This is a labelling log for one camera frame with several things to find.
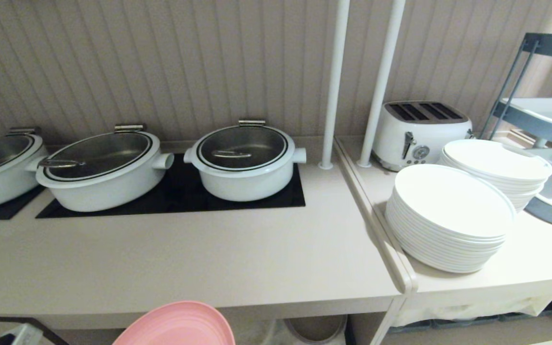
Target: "countertop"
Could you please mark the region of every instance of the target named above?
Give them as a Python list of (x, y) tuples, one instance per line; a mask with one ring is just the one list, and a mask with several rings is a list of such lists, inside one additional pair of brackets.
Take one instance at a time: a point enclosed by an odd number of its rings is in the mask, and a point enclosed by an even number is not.
[[(345, 154), (357, 162), (363, 137), (341, 137), (338, 141)], [(383, 169), (374, 157), (370, 163), (370, 168), (355, 164), (353, 170), (374, 208), (384, 212), (396, 173)], [(409, 255), (407, 257), (416, 273), (418, 288), (416, 293), (407, 297), (406, 303), (416, 308), (472, 303), (496, 296), (508, 298), (552, 293), (552, 224), (525, 211), (517, 214), (502, 249), (476, 273), (447, 273)]]
[(45, 190), (0, 221), (0, 316), (116, 328), (182, 299), (266, 319), (387, 310), (401, 293), (337, 157), (321, 170), (322, 138), (295, 142), (305, 207), (35, 219)]

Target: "pink bowl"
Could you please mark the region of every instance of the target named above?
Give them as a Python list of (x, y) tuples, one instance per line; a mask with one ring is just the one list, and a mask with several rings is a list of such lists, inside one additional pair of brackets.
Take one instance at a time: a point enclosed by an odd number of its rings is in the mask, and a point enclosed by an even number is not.
[(221, 313), (197, 301), (180, 301), (137, 319), (114, 345), (235, 345)]

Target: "toaster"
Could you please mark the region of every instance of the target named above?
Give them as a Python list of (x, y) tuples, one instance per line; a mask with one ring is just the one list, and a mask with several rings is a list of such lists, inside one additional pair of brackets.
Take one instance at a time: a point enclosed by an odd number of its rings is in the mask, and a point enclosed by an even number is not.
[(372, 151), (388, 170), (432, 164), (448, 142), (472, 137), (467, 116), (449, 105), (432, 101), (385, 103)]

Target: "paneled wall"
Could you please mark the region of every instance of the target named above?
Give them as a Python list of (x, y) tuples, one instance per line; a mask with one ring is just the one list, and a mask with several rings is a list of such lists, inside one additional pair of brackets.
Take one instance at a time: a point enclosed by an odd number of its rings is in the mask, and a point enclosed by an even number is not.
[[(390, 0), (352, 0), (336, 133), (364, 133)], [(386, 100), (487, 116), (552, 0), (408, 0)], [(52, 144), (145, 122), (195, 139), (245, 116), (321, 135), (335, 0), (0, 0), (0, 135)], [(552, 75), (542, 89), (552, 94)]]

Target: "toaster lever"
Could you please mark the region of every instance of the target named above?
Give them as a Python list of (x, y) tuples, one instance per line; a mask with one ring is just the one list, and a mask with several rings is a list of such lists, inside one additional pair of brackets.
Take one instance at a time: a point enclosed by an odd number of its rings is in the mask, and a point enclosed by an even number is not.
[(403, 152), (402, 152), (403, 160), (406, 159), (406, 155), (408, 154), (410, 145), (414, 145), (414, 144), (416, 144), (416, 140), (414, 139), (412, 132), (406, 132), (406, 134), (403, 137)]

